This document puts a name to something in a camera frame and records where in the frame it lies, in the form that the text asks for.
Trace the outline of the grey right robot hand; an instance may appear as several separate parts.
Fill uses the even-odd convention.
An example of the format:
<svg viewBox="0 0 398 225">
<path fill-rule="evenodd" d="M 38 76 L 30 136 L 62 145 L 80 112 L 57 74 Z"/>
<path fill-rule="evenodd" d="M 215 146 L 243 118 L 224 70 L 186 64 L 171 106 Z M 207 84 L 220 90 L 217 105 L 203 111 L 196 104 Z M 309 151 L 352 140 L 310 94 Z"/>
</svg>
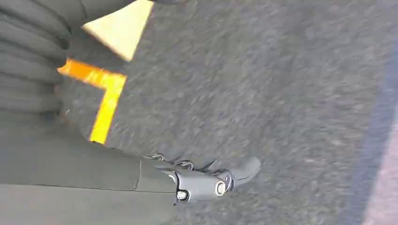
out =
<svg viewBox="0 0 398 225">
<path fill-rule="evenodd" d="M 3 225 L 160 225 L 179 203 L 220 199 L 260 161 L 210 171 L 191 161 L 134 156 L 85 140 L 63 124 L 0 124 Z"/>
</svg>

